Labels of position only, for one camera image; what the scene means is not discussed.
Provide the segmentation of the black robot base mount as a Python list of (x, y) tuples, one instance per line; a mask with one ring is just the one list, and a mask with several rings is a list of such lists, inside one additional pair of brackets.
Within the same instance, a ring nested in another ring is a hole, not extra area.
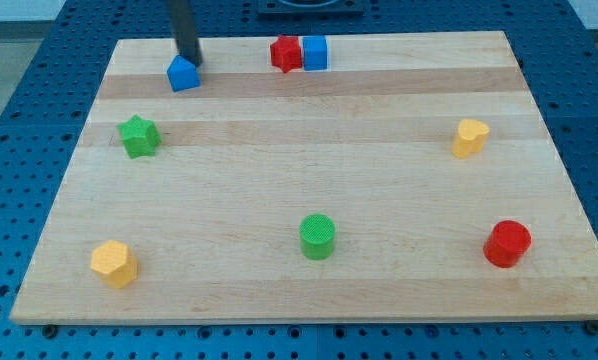
[(362, 15), (363, 0), (255, 0), (259, 16)]

